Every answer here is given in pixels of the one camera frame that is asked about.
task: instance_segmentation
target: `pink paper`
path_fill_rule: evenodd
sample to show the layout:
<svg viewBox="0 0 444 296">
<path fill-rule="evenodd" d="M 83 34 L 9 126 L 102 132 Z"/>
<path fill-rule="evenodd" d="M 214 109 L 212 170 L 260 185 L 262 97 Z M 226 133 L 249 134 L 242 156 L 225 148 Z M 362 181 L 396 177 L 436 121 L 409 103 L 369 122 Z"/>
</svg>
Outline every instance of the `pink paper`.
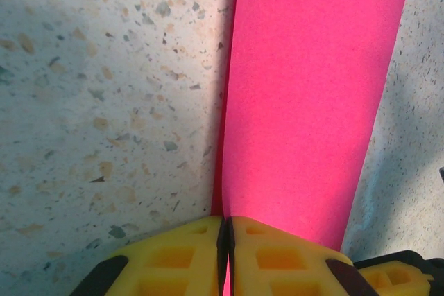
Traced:
<svg viewBox="0 0 444 296">
<path fill-rule="evenodd" d="M 340 248 L 403 5 L 237 0 L 221 157 L 226 216 Z"/>
</svg>

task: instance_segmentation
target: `black rubber edge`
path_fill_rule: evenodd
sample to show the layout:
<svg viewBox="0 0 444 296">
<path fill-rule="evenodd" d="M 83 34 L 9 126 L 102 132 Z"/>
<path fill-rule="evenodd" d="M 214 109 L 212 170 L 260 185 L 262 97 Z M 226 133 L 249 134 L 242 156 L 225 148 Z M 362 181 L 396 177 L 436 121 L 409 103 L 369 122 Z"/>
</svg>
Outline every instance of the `black rubber edge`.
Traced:
<svg viewBox="0 0 444 296">
<path fill-rule="evenodd" d="M 378 296 L 375 289 L 353 266 L 336 259 L 327 259 L 325 262 L 349 296 Z"/>
<path fill-rule="evenodd" d="M 441 176 L 441 179 L 442 179 L 443 182 L 444 182 L 444 167 L 439 168 L 439 175 Z"/>
<path fill-rule="evenodd" d="M 234 296 L 234 264 L 235 264 L 235 256 L 234 250 L 236 248 L 236 238 L 234 237 L 234 227 L 233 227 L 233 219 L 229 217 L 227 219 L 227 230 L 228 230 L 228 255 L 230 260 L 230 286 L 231 286 L 231 296 Z"/>
<path fill-rule="evenodd" d="M 70 296 L 105 296 L 127 263 L 126 256 L 114 256 L 100 262 Z"/>
<path fill-rule="evenodd" d="M 443 296 L 444 295 L 444 259 L 433 258 L 425 260 L 417 252 L 411 250 L 400 251 L 385 256 L 378 256 L 376 258 L 366 259 L 353 263 L 356 269 L 371 267 L 381 263 L 388 263 L 390 261 L 400 261 L 407 265 L 419 268 L 424 274 L 430 274 L 434 280 L 429 281 L 430 293 L 429 296 Z"/>
<path fill-rule="evenodd" d="M 228 262 L 228 229 L 224 219 L 221 221 L 219 227 L 219 234 L 217 236 L 217 283 L 219 296 L 223 295 L 223 285 L 227 277 L 227 262 Z"/>
</svg>

